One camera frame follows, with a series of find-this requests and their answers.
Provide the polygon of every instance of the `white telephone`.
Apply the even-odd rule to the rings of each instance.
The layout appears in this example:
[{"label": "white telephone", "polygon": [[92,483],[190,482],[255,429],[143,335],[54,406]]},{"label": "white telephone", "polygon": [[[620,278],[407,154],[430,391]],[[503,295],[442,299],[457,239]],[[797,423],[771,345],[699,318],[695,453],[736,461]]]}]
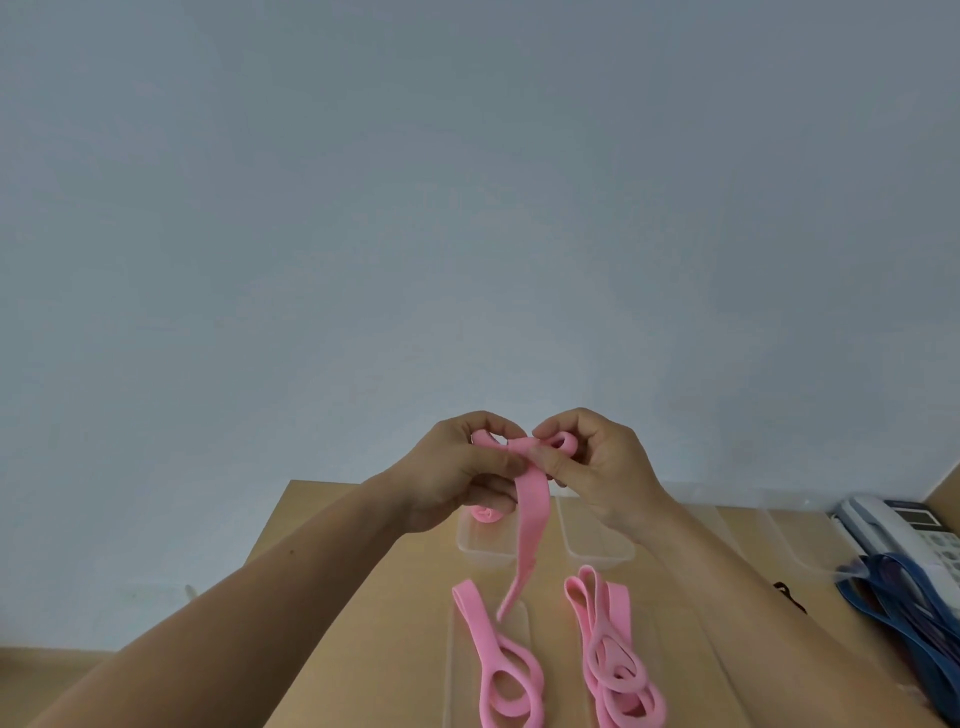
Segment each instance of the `white telephone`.
[{"label": "white telephone", "polygon": [[917,562],[947,606],[960,613],[960,538],[929,508],[854,496],[840,503],[836,517],[867,553],[895,551]]}]

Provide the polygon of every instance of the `pink band bundle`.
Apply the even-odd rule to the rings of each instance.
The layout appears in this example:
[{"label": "pink band bundle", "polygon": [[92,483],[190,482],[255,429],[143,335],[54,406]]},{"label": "pink band bundle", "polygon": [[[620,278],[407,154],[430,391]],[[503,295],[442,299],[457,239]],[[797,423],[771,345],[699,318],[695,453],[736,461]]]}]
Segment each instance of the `pink band bundle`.
[{"label": "pink band bundle", "polygon": [[[453,600],[460,614],[467,621],[470,636],[480,658],[480,725],[482,728],[496,728],[497,721],[493,711],[505,717],[530,717],[524,728],[541,728],[543,725],[543,670],[530,650],[508,640],[497,632],[487,616],[480,592],[476,585],[467,580],[453,588]],[[516,655],[526,666],[524,672],[504,652]],[[493,676],[505,672],[513,677],[523,688],[523,695],[507,700],[493,684]]]},{"label": "pink band bundle", "polygon": [[[501,445],[487,430],[478,429],[473,433],[472,439],[473,444],[481,448],[506,449],[524,456],[533,447],[557,448],[566,455],[573,455],[577,451],[577,438],[569,432],[559,432],[548,440],[519,437]],[[550,520],[550,485],[546,474],[529,461],[526,473],[516,479],[516,510],[520,520],[516,535],[516,576],[514,583],[510,585],[510,591],[496,610],[497,621],[503,621],[529,581],[537,564],[537,547],[540,545],[543,529]],[[503,518],[503,514],[481,506],[473,506],[470,512],[475,519],[483,523]]]},{"label": "pink band bundle", "polygon": [[630,592],[590,566],[567,577],[564,592],[580,624],[584,680],[600,728],[661,728],[666,701],[634,652]]}]

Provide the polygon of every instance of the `finger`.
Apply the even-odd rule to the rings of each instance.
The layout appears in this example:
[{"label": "finger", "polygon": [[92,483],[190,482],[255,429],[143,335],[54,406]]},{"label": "finger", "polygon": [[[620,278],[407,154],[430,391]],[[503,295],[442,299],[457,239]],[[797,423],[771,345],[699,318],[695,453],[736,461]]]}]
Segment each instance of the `finger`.
[{"label": "finger", "polygon": [[517,423],[482,409],[476,412],[468,412],[466,415],[460,415],[460,417],[450,418],[448,422],[463,430],[468,437],[478,429],[485,429],[494,435],[503,435],[509,440],[527,436],[527,433]]},{"label": "finger", "polygon": [[491,473],[514,480],[527,470],[527,461],[523,456],[505,449],[467,445],[460,450],[458,456],[461,458],[460,467],[471,478],[482,473]]},{"label": "finger", "polygon": [[471,485],[467,489],[467,500],[464,505],[481,505],[500,513],[513,513],[516,510],[516,502],[509,496],[478,485]]},{"label": "finger", "polygon": [[516,484],[513,480],[508,480],[505,477],[481,473],[471,480],[470,485],[479,485],[482,488],[502,493],[516,502]]},{"label": "finger", "polygon": [[530,448],[527,457],[554,480],[561,480],[577,493],[589,488],[593,471],[586,465],[572,460],[558,449]]},{"label": "finger", "polygon": [[608,425],[612,425],[612,422],[603,415],[585,407],[577,407],[548,417],[534,427],[533,436],[545,440],[558,432],[572,432],[583,442],[600,434]]}]

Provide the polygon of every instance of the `gray wall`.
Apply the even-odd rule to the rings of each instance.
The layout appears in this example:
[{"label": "gray wall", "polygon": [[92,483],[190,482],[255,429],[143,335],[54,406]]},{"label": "gray wall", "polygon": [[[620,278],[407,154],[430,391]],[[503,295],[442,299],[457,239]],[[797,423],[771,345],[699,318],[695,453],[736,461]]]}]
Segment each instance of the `gray wall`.
[{"label": "gray wall", "polygon": [[715,487],[953,465],[956,3],[566,5],[5,5],[0,641],[121,643],[477,407]]}]

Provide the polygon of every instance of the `wooden table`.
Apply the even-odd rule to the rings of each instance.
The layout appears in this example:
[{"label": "wooden table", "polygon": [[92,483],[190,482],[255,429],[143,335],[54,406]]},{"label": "wooden table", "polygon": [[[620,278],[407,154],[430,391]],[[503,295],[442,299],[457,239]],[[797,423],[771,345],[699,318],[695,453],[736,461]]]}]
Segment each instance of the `wooden table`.
[{"label": "wooden table", "polygon": [[[350,487],[291,481],[250,558]],[[851,609],[832,584],[804,583],[784,571],[757,531],[752,510],[722,513],[745,557],[767,579],[787,582],[810,616],[849,649],[897,682],[914,683],[878,629]],[[513,567],[500,571],[472,567],[456,546],[455,530],[456,517],[397,542],[330,627],[276,709],[270,728],[443,724],[450,588],[472,578],[484,594],[502,595],[513,577]],[[636,551],[634,561],[605,574],[630,587],[635,634],[656,635],[654,649],[659,655],[651,659],[640,652],[639,644],[637,651],[666,695],[669,726],[750,725],[683,594],[649,553],[641,547]],[[546,679],[547,725],[556,728],[590,725],[579,633],[562,587],[573,571],[554,512],[523,601],[530,614],[532,648]]]}]

